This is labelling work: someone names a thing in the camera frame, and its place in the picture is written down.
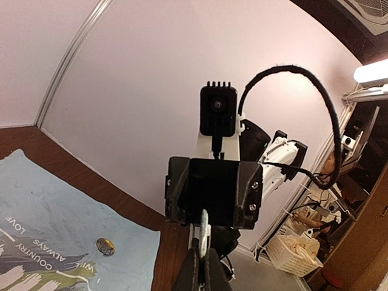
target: wooden surface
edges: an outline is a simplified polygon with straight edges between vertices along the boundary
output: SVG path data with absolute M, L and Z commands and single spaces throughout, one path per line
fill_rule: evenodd
M 375 259 L 365 268 L 363 274 L 356 280 L 350 291 L 377 290 L 388 272 L 388 241 L 378 252 Z
M 388 215 L 382 212 L 388 205 L 388 167 L 385 167 L 380 179 L 371 193 L 369 202 L 358 220 L 330 254 L 325 267 L 333 270 L 344 280 L 344 290 L 352 290 L 356 280 L 373 264 L 381 249 L 388 241 Z M 310 281 L 312 290 L 318 290 L 324 283 L 320 273 Z M 327 291 L 336 290 L 329 287 Z
M 186 255 L 189 243 L 187 229 L 166 222 L 164 216 L 97 175 L 35 127 L 0 130 L 0 159 L 16 149 L 22 149 L 33 162 L 107 204 L 123 217 L 148 229 L 161 231 L 152 290 L 171 290 Z

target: blue cloth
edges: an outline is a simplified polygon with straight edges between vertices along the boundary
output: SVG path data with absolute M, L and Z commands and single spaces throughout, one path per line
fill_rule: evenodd
M 0 289 L 151 289 L 159 232 L 119 216 L 22 150 L 0 161 L 0 185 Z M 114 244 L 112 256 L 97 249 L 99 238 Z

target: camera lens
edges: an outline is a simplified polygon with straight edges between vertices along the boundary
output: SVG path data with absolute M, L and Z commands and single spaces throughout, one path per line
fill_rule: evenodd
M 214 102 L 214 107 L 217 109 L 220 109 L 222 107 L 222 102 L 221 101 L 215 101 Z
M 226 109 L 226 100 L 220 97 L 214 97 L 210 101 L 210 108 L 215 113 L 221 113 Z

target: wooden cabinet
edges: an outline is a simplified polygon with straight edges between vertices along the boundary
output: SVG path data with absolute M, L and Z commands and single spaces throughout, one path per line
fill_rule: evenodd
M 344 280 L 344 290 L 376 290 L 376 284 L 378 286 L 388 272 L 388 213 L 383 215 L 387 206 L 388 170 L 385 166 L 357 222 L 325 262 L 326 267 Z M 323 282 L 317 273 L 310 280 L 312 290 L 318 290 Z

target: grey floor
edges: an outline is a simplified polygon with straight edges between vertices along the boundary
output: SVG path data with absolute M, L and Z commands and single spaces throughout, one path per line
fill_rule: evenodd
M 253 257 L 237 250 L 229 255 L 235 268 L 236 280 L 230 285 L 233 291 L 301 291 L 292 274 L 276 270 L 266 263 L 258 264 Z

